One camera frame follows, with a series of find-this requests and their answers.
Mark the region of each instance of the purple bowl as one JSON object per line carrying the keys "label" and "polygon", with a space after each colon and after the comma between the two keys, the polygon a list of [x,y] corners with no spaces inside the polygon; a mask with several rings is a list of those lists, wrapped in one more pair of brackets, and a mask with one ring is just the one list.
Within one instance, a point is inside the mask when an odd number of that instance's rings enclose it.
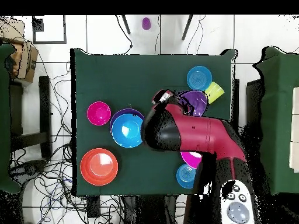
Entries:
{"label": "purple bowl", "polygon": [[111,118],[110,120],[110,133],[111,133],[111,130],[112,130],[112,125],[114,123],[114,121],[121,115],[123,114],[135,114],[137,115],[138,117],[140,117],[142,120],[144,120],[144,116],[137,110],[135,109],[132,109],[132,108],[125,108],[125,109],[122,109],[122,110],[119,110],[115,115],[113,115],[113,117]]}
{"label": "purple bowl", "polygon": [[192,116],[201,117],[204,114],[207,108],[207,96],[205,93],[198,90],[191,90],[182,93],[180,97],[187,99],[188,102],[194,107]]}

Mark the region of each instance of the red bowl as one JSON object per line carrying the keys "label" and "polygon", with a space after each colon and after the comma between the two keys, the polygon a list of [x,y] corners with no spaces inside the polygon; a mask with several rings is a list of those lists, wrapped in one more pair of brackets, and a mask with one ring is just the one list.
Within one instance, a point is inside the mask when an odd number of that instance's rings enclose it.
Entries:
{"label": "red bowl", "polygon": [[92,149],[83,156],[80,171],[88,183],[94,186],[104,186],[116,177],[118,163],[109,150]]}

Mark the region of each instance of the green tablecloth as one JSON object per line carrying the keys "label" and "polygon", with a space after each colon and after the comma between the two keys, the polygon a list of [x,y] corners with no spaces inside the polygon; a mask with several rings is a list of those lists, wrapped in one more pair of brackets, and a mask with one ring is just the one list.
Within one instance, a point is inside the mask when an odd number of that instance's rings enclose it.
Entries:
{"label": "green tablecloth", "polygon": [[[179,152],[158,152],[139,145],[126,149],[116,144],[109,123],[92,125],[86,111],[95,101],[106,102],[112,115],[132,107],[146,116],[159,89],[189,90],[186,77],[197,65],[207,67],[213,81],[225,91],[205,116],[230,119],[231,60],[234,50],[223,55],[88,55],[75,49],[77,107],[77,195],[190,194],[176,181],[184,162]],[[94,186],[81,175],[80,161],[94,148],[111,151],[119,162],[116,178],[108,185]]]}
{"label": "green tablecloth", "polygon": [[289,168],[293,88],[299,87],[299,55],[268,47],[256,67],[265,83],[260,103],[263,132],[260,161],[272,194],[299,193],[299,173]]}
{"label": "green tablecloth", "polygon": [[0,45],[0,190],[19,193],[20,185],[8,175],[11,158],[11,110],[9,103],[9,74],[5,69],[5,59],[16,49],[10,44]]}

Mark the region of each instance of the lime green cup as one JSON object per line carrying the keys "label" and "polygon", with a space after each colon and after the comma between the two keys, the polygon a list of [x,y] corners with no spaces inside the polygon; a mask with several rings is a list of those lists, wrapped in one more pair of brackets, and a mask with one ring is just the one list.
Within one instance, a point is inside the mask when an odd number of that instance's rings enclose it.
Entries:
{"label": "lime green cup", "polygon": [[204,91],[208,97],[208,103],[211,104],[224,94],[224,90],[217,83],[212,82],[211,85]]}

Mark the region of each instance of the light blue bowl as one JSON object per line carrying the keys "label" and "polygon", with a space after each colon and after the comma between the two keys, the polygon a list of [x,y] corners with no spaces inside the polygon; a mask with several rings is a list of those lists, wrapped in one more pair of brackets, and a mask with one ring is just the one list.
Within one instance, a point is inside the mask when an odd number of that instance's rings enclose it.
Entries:
{"label": "light blue bowl", "polygon": [[205,91],[212,83],[212,74],[204,66],[193,67],[187,74],[187,83],[191,89]]}
{"label": "light blue bowl", "polygon": [[188,164],[182,164],[176,172],[176,180],[183,188],[192,189],[195,179],[196,169]]}
{"label": "light blue bowl", "polygon": [[115,142],[124,148],[134,148],[141,140],[141,124],[143,119],[135,114],[123,114],[113,122],[111,133]]}

